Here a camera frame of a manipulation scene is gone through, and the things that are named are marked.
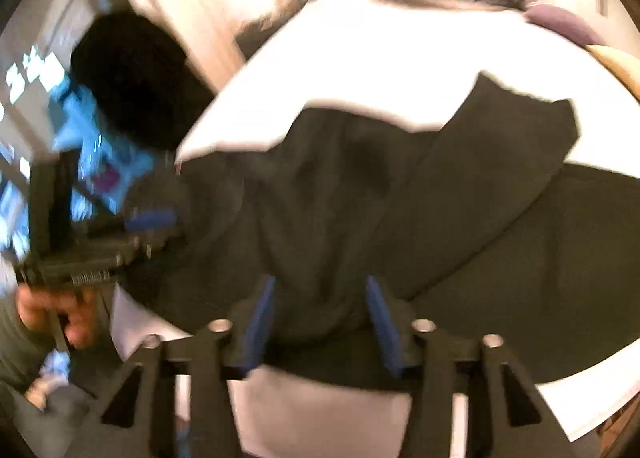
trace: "black plastic bracket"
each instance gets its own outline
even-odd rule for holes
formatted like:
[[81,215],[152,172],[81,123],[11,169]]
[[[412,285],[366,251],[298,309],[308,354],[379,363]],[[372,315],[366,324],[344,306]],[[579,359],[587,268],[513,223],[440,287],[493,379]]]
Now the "black plastic bracket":
[[262,363],[273,291],[273,278],[260,279],[230,311],[233,320],[212,321],[193,337],[150,335],[96,401],[65,458],[174,458],[177,375],[191,375],[192,456],[243,458],[226,381]]
[[568,438],[524,366],[498,335],[482,342],[413,323],[422,346],[422,384],[414,395],[401,458],[447,458],[454,393],[468,396],[466,458],[575,458]]

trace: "white fabric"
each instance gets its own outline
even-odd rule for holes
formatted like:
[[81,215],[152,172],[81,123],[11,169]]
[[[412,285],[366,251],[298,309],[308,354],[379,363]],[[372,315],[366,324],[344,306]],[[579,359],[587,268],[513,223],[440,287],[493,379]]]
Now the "white fabric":
[[[514,91],[572,99],[582,135],[569,161],[640,176],[638,102],[586,51],[516,12],[409,9],[372,0],[309,3],[220,93],[179,155],[267,149],[309,101],[410,131],[439,129],[481,70]],[[113,336],[122,355],[149,333],[185,335],[130,298],[127,303],[126,294],[117,297]],[[269,368],[230,388],[242,444],[264,458],[392,458],[409,407],[400,394],[336,388]],[[640,342],[590,370],[540,386],[571,440],[639,390]],[[183,415],[187,399],[186,389],[178,391]],[[456,427],[464,427],[462,411],[456,411]],[[464,440],[463,432],[454,446]]]

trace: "dark jacket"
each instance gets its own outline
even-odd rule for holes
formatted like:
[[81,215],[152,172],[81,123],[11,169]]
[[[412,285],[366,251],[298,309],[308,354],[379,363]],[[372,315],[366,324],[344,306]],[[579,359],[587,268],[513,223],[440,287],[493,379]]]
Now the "dark jacket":
[[91,402],[75,386],[50,394],[44,411],[24,397],[53,348],[52,337],[22,324],[14,295],[0,298],[0,408],[38,458],[64,456]]
[[185,240],[131,269],[127,291],[194,332],[274,275],[267,362],[399,389],[364,299],[377,275],[417,317],[503,335],[535,381],[571,375],[640,332],[640,184],[565,164],[577,138],[569,102],[482,75],[439,132],[305,109],[267,152],[213,152],[137,184],[126,207],[174,206]]

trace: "black hair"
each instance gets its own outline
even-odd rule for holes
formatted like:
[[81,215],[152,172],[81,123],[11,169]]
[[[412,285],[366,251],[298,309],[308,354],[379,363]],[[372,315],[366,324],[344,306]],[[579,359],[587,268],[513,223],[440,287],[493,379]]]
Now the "black hair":
[[175,151],[214,97],[187,67],[180,44],[129,11],[95,19],[71,54],[70,71],[109,126],[144,149]]

